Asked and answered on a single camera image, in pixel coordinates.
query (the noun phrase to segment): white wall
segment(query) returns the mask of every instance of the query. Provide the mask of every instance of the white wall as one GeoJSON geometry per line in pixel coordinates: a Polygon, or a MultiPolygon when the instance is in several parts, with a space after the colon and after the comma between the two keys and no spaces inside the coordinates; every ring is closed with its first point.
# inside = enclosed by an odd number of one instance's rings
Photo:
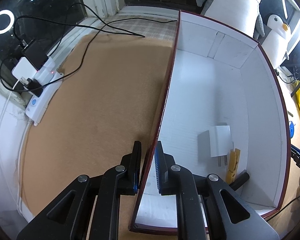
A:
{"type": "MultiPolygon", "coordinates": [[[[0,94],[0,114],[6,98],[0,94]]],[[[24,110],[9,102],[4,115],[0,132],[0,152],[3,170],[14,196],[17,196],[17,156],[23,132],[26,127],[24,110]]],[[[0,171],[0,225],[12,239],[26,225],[26,221],[18,215],[5,179],[0,171]]]]}

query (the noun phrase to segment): small penguin plush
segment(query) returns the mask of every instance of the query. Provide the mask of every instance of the small penguin plush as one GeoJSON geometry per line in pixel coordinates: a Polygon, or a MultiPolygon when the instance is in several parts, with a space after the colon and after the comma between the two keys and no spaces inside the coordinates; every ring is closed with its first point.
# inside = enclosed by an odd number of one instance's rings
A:
{"type": "Polygon", "coordinates": [[[279,16],[272,14],[264,30],[265,36],[258,41],[265,50],[272,67],[277,68],[284,57],[289,59],[287,48],[291,39],[290,27],[279,16]]]}
{"type": "Polygon", "coordinates": [[[254,34],[257,35],[255,38],[264,36],[259,12],[261,0],[196,0],[197,6],[201,7],[205,1],[201,15],[223,22],[250,37],[254,34]]]}

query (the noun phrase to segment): penguin plush toy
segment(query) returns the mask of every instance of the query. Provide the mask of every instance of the penguin plush toy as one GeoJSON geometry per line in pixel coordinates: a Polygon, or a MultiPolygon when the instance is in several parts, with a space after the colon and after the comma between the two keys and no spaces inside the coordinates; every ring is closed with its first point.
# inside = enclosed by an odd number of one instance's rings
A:
{"type": "Polygon", "coordinates": [[[261,0],[196,0],[197,6],[205,5],[201,15],[223,22],[250,37],[264,36],[259,12],[261,0]]]}
{"type": "Polygon", "coordinates": [[[265,50],[272,67],[277,68],[284,57],[289,60],[287,48],[291,39],[290,27],[279,16],[272,14],[264,30],[265,36],[259,38],[258,41],[265,50]]]}

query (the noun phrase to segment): power strip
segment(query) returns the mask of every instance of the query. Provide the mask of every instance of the power strip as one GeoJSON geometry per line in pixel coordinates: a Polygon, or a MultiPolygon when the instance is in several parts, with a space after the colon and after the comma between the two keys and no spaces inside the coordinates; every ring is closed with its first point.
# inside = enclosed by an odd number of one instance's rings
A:
{"type": "MultiPolygon", "coordinates": [[[[51,81],[54,81],[60,77],[62,77],[63,74],[62,73],[58,73],[55,72],[55,74],[53,75],[53,78],[51,79],[51,81]]],[[[62,79],[50,84],[48,86],[46,86],[43,89],[42,94],[40,95],[40,97],[37,97],[35,95],[32,96],[27,108],[26,108],[26,115],[34,121],[34,125],[37,126],[38,123],[40,123],[45,111],[48,108],[48,104],[52,98],[52,96],[54,95],[54,93],[58,90],[58,88],[60,87],[62,83],[62,79]]]]}

